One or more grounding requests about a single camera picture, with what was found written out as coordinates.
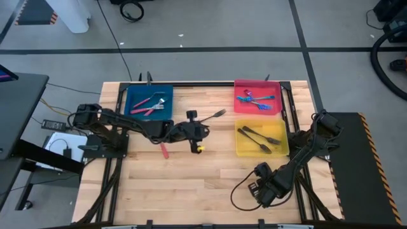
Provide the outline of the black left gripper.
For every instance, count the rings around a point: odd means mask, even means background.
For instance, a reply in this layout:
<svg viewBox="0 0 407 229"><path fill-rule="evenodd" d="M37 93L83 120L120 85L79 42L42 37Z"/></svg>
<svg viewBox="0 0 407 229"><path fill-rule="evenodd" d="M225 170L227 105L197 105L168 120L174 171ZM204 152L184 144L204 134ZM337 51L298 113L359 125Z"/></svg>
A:
<svg viewBox="0 0 407 229"><path fill-rule="evenodd" d="M171 131L171 143L188 141L192 153L201 153L204 147L199 146L198 143L209 135L209 127L195 120L196 110L187 111L186 116L189 121L174 125L174 129Z"/></svg>

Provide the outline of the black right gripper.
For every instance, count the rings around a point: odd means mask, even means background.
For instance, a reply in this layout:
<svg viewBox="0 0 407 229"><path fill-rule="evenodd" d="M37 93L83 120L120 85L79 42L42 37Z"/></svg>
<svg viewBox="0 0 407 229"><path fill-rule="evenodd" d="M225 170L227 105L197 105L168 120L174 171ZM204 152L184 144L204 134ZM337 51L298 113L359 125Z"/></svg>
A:
<svg viewBox="0 0 407 229"><path fill-rule="evenodd" d="M288 183L282 173L283 166L272 170L266 163L256 166L256 182L248 185L252 196L262 207L270 207L276 198L284 197L288 192Z"/></svg>

